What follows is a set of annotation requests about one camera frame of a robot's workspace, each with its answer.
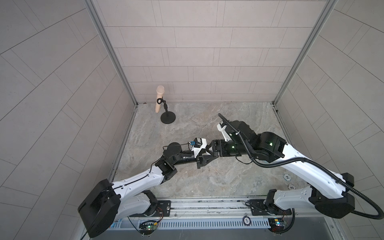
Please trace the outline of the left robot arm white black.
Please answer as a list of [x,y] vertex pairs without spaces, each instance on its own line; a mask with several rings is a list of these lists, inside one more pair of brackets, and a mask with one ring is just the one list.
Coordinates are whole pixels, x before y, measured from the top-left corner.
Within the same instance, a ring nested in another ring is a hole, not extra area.
[[190,145],[184,151],[181,144],[171,143],[148,170],[122,181],[98,182],[78,207],[87,236],[95,238],[115,221],[131,215],[154,214],[158,200],[150,188],[170,180],[177,165],[196,163],[201,168],[221,156],[220,141],[207,144],[206,139],[196,138]]

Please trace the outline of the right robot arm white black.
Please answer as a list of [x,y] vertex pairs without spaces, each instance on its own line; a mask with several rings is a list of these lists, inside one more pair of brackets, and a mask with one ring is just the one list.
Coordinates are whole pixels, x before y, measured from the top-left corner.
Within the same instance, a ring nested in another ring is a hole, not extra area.
[[341,219],[355,210],[352,175],[336,174],[306,158],[286,140],[271,132],[244,134],[224,132],[223,140],[212,141],[212,149],[220,157],[248,155],[252,163],[262,168],[277,168],[292,172],[309,186],[299,190],[269,190],[264,206],[267,212],[313,208],[321,214]]

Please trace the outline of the poker chip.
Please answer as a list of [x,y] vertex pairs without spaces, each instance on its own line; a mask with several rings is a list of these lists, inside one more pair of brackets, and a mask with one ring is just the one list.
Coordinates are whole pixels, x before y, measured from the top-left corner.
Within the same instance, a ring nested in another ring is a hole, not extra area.
[[288,189],[289,189],[289,190],[295,190],[296,187],[295,187],[293,184],[289,184],[289,185],[288,185]]
[[284,174],[284,179],[288,182],[292,180],[292,178],[289,174]]

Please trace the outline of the beige microphone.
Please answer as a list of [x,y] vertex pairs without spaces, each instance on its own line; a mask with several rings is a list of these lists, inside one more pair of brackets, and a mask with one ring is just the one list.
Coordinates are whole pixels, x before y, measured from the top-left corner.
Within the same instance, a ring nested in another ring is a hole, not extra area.
[[156,107],[155,107],[155,111],[156,113],[159,113],[160,109],[161,109],[161,104],[162,104],[162,99],[163,99],[163,95],[165,93],[165,87],[162,86],[162,85],[159,85],[156,89],[157,91],[157,97],[156,97]]

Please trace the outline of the left circuit board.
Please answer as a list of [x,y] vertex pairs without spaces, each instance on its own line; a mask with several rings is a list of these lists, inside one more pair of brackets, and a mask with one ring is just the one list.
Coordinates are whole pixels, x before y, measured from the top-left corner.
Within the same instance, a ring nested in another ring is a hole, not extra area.
[[145,221],[140,223],[139,228],[142,231],[155,231],[158,227],[159,223],[157,221]]

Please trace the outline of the circuit board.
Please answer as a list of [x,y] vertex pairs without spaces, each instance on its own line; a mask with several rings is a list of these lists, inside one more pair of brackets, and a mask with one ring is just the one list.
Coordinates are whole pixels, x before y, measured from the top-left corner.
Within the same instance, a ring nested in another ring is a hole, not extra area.
[[269,230],[273,233],[281,232],[285,229],[286,223],[283,219],[279,218],[269,218]]
[[145,221],[140,223],[139,228],[142,231],[155,231],[158,227],[159,223],[157,221]]

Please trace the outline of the right circuit board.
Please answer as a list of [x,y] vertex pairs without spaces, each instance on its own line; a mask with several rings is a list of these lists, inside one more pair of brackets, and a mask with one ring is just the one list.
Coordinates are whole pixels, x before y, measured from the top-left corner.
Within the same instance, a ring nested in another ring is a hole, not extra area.
[[279,218],[269,218],[269,230],[273,233],[281,232],[285,229],[286,223],[283,219]]

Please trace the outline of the aluminium rail frame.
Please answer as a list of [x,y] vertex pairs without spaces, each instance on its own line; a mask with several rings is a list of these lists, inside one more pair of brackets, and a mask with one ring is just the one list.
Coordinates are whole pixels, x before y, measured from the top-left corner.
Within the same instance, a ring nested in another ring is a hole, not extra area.
[[150,235],[154,231],[142,231],[140,223],[157,221],[156,230],[222,230],[222,229],[268,229],[269,218],[283,219],[285,228],[293,220],[298,223],[301,218],[324,220],[325,216],[313,209],[296,209],[292,215],[253,216],[251,209],[245,205],[248,200],[260,198],[176,198],[160,199],[171,201],[169,217],[125,217],[115,221],[107,230],[137,230],[141,235]]

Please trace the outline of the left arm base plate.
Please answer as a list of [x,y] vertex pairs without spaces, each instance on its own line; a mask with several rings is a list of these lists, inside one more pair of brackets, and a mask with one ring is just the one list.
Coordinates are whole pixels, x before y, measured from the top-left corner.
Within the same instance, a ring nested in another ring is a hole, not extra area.
[[170,211],[171,211],[171,201],[158,201],[156,207],[151,204],[150,209],[145,211],[142,214],[134,214],[130,217],[153,217],[153,218],[159,218],[159,217],[169,217]]

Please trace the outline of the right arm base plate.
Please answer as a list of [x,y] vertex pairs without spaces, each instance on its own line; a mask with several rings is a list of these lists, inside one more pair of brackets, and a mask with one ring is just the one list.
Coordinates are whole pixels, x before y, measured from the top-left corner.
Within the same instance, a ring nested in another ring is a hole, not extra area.
[[292,215],[292,210],[281,210],[274,204],[265,204],[265,200],[248,200],[245,205],[251,209],[253,216],[282,216]]

